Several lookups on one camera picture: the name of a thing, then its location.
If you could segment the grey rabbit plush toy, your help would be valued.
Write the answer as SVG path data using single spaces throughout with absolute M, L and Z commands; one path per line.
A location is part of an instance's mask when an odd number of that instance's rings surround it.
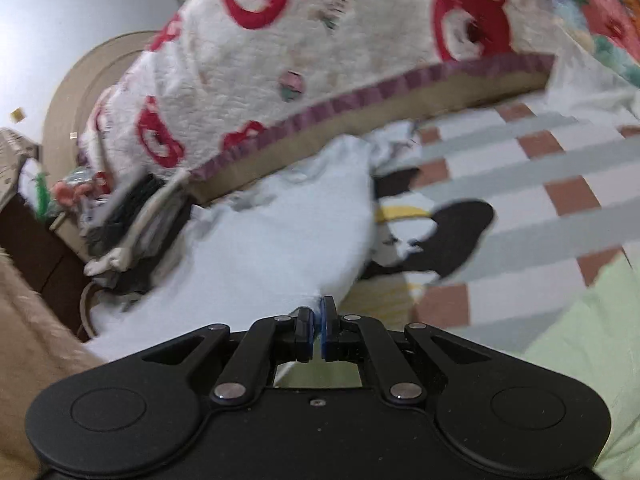
M 79 166 L 66 177 L 52 185 L 51 193 L 62 209 L 78 212 L 110 195 L 114 188 L 109 171 L 94 171 L 88 166 Z

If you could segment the light grey t-shirt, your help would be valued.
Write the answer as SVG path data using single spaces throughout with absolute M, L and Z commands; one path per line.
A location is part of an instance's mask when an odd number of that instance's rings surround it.
M 408 120 L 342 134 L 207 208 L 195 207 L 166 278 L 126 310 L 102 309 L 86 347 L 108 362 L 212 324 L 342 301 L 371 257 L 374 175 L 419 144 Z

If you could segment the checkered floor rug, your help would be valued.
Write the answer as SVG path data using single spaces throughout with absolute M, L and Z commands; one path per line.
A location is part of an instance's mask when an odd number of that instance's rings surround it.
M 639 113 L 529 98 L 412 127 L 374 179 L 371 258 L 345 313 L 525 348 L 639 252 Z

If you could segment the wooden drawer chest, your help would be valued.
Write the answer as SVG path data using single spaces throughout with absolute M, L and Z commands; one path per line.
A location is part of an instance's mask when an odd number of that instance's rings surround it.
M 1 130 L 1 247 L 63 325 L 85 342 L 80 300 L 89 281 L 80 258 L 36 218 L 35 159 L 38 144 Z

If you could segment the beige bed headboard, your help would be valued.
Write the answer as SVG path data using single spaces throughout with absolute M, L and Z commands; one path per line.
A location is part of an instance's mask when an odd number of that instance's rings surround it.
M 77 137 L 102 92 L 116 84 L 155 36 L 128 32 L 87 52 L 54 92 L 42 127 L 41 159 L 53 184 L 77 166 Z

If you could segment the light green cloth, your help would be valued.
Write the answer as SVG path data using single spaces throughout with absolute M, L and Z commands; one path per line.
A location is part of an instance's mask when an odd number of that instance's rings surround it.
M 619 256 L 523 353 L 600 394 L 611 434 L 596 463 L 605 479 L 639 477 L 639 263 Z

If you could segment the green plastic bag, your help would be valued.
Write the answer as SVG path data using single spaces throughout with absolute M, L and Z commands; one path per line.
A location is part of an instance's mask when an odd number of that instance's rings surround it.
M 48 188 L 47 173 L 42 163 L 35 159 L 34 164 L 36 167 L 34 177 L 36 192 L 35 215 L 40 222 L 46 223 L 54 216 L 55 200 L 53 199 L 50 188 Z

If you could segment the white quilt with red bears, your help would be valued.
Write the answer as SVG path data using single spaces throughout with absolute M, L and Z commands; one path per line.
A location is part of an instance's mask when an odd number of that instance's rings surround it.
M 188 170 L 213 198 L 334 136 L 539 89 L 557 33 L 546 0 L 186 0 L 79 148 L 107 184 Z

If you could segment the dark teal folded garment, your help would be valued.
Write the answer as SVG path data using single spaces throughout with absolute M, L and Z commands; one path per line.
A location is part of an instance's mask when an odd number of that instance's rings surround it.
M 92 208 L 81 228 L 88 254 L 98 258 L 113 249 L 127 234 L 145 203 L 165 182 L 138 171 Z

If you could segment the white waffle folded garment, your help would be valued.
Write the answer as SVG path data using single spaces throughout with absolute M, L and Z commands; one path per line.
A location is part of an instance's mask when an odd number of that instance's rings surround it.
M 107 271 L 125 272 L 134 264 L 134 250 L 143 232 L 153 221 L 155 215 L 176 194 L 185 188 L 190 180 L 190 171 L 180 168 L 156 193 L 143 205 L 125 236 L 113 249 L 99 259 L 92 259 L 84 269 L 85 276 L 94 278 Z

